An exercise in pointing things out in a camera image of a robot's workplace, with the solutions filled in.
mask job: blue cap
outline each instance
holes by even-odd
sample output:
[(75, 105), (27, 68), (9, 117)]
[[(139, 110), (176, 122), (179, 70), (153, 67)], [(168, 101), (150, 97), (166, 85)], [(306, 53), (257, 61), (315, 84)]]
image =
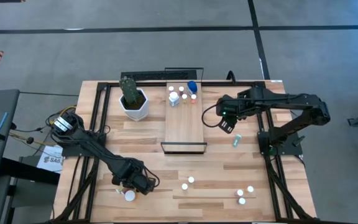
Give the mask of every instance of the blue cap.
[(197, 84), (194, 81), (189, 81), (187, 83), (187, 87), (193, 92), (196, 93), (197, 92)]

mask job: small white cup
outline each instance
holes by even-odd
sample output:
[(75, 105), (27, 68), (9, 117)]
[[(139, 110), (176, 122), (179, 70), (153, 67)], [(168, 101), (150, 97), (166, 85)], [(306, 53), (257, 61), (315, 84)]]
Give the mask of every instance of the small white cup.
[(128, 190), (127, 192), (125, 192), (124, 197), (127, 202), (131, 202), (131, 201), (135, 200), (135, 196), (136, 196), (136, 194), (133, 190)]
[(243, 196), (244, 195), (244, 191), (239, 189), (239, 190), (236, 190), (236, 196)]
[(182, 190), (187, 190), (188, 186), (187, 186), (187, 184), (182, 184), (181, 188), (182, 188)]
[(237, 203), (240, 204), (240, 205), (245, 205), (246, 204), (246, 199), (245, 198), (239, 198), (237, 200)]
[(248, 190), (248, 192), (253, 192), (253, 191), (254, 191), (254, 187), (253, 187), (253, 186), (248, 186), (247, 190)]

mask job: wood plank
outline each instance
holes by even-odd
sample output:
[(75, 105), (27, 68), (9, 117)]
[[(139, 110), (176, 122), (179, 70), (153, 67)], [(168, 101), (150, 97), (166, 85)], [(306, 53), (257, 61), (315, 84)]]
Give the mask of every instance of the wood plank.
[[(203, 123), (201, 114), (203, 112), (202, 94), (197, 95), (196, 102), (191, 103), (190, 96), (186, 103), (180, 99), (176, 106), (171, 106), (168, 100), (169, 87), (173, 86), (174, 91), (179, 94), (179, 87), (186, 87), (186, 83), (167, 83), (166, 104), (165, 104), (165, 142), (204, 142)], [(201, 84), (197, 83), (198, 91), (201, 92)], [(166, 152), (203, 152), (204, 145), (179, 145), (164, 144)]]

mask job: gray floor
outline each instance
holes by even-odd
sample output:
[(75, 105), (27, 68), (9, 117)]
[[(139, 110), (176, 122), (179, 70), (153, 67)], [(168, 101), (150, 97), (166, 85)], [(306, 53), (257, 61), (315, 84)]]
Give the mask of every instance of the gray floor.
[[(254, 0), (260, 26), (358, 25), (358, 1)], [(0, 29), (251, 25), (246, 0), (27, 0), (0, 4)], [(358, 30), (262, 31), (271, 79), (289, 93), (316, 93), (332, 120), (310, 127), (302, 146), (314, 204), (323, 220), (358, 223)], [(83, 80), (121, 72), (204, 67), (204, 78), (261, 79), (252, 31), (126, 34), (0, 34), (0, 89), (78, 94)], [(76, 97), (22, 94), (15, 122), (41, 126)], [(34, 151), (9, 141), (6, 156)], [(17, 212), (15, 223), (48, 217), (50, 206)]]

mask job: small green object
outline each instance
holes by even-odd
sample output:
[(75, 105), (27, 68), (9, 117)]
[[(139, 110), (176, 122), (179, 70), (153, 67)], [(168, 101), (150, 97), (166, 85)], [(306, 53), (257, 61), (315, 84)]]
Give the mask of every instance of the small green object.
[(241, 139), (241, 135), (237, 134), (234, 138), (234, 142), (233, 142), (233, 146), (237, 147), (237, 145), (239, 144), (239, 141)]

